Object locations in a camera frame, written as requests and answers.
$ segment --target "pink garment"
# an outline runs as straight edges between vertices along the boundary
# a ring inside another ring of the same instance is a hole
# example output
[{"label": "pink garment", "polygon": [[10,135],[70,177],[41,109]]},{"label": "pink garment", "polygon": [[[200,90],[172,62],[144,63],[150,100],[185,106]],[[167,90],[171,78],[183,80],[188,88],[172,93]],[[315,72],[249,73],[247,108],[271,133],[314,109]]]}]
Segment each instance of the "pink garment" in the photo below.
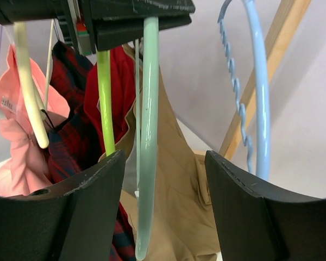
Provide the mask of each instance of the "pink garment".
[{"label": "pink garment", "polygon": [[[0,196],[3,197],[29,195],[51,185],[47,161],[37,144],[24,105],[14,46],[9,47],[7,63],[8,69],[0,78],[0,107],[7,120],[0,121],[0,132],[11,141],[11,159],[0,168]],[[43,100],[46,77],[33,60],[30,66]],[[47,110],[54,126],[61,124],[70,112],[66,100],[52,86],[49,86]]]}]

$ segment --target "mint green hanger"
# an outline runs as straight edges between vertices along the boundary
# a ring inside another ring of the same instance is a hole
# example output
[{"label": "mint green hanger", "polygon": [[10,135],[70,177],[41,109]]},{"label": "mint green hanger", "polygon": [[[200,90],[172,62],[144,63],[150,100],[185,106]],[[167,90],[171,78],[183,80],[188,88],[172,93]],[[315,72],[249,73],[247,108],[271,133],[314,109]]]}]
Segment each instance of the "mint green hanger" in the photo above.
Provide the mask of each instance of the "mint green hanger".
[{"label": "mint green hanger", "polygon": [[[143,83],[142,83],[142,124],[136,131],[140,145],[137,157],[140,157],[139,171],[137,173],[138,230],[136,237],[135,255],[137,260],[146,256],[152,229],[154,187],[157,164],[157,130],[158,130],[158,92],[159,92],[159,44],[158,44],[158,18],[149,17],[144,20],[144,46],[143,46]],[[136,48],[136,84],[138,84],[138,51]],[[136,86],[136,101],[140,104]],[[140,105],[136,105],[137,127],[140,126]]]},{"label": "mint green hanger", "polygon": [[97,52],[99,103],[106,156],[115,152],[114,128],[111,111],[110,50]]}]

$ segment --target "plaid fabric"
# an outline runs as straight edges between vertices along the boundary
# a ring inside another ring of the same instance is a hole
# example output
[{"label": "plaid fabric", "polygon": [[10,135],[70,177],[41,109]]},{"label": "plaid fabric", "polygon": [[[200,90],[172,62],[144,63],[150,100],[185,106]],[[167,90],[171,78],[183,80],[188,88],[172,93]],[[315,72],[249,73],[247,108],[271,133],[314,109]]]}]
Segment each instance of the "plaid fabric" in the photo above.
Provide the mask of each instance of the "plaid fabric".
[{"label": "plaid fabric", "polygon": [[[53,181],[59,182],[95,165],[102,151],[97,132],[83,109],[86,78],[93,65],[61,42],[54,46],[52,54],[51,85],[70,106],[69,118],[48,134],[48,167]],[[136,261],[132,228],[121,204],[109,260]]]}]

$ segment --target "tan garment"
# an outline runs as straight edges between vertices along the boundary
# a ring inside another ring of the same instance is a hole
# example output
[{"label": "tan garment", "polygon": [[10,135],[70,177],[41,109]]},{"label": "tan garment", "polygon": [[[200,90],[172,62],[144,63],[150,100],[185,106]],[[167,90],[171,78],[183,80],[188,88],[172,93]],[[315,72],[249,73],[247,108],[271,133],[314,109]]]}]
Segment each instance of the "tan garment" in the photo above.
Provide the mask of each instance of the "tan garment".
[{"label": "tan garment", "polygon": [[[131,47],[125,45],[124,50],[135,59],[135,51]],[[135,114],[135,104],[132,112],[129,115]],[[135,118],[128,122],[134,123],[128,130],[132,137],[135,133]],[[120,141],[116,148],[132,146],[133,143],[124,144]],[[122,190],[121,203],[136,238],[136,198]],[[154,217],[145,260],[209,261],[216,260],[215,253],[219,251],[205,169],[201,167],[183,136],[160,73]]]}]

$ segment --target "wooden beam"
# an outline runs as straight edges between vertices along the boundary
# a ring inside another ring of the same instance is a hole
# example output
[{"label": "wooden beam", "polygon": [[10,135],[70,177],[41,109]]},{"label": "wooden beam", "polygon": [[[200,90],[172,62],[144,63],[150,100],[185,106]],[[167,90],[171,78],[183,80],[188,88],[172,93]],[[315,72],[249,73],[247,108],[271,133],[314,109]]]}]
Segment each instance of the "wooden beam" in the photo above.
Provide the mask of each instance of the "wooden beam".
[{"label": "wooden beam", "polygon": [[[268,80],[272,80],[291,39],[296,32],[311,0],[281,0],[266,37]],[[246,108],[246,128],[256,112],[255,72],[252,71],[240,102]],[[219,153],[231,160],[241,142],[240,117],[237,112],[228,128]]]}]

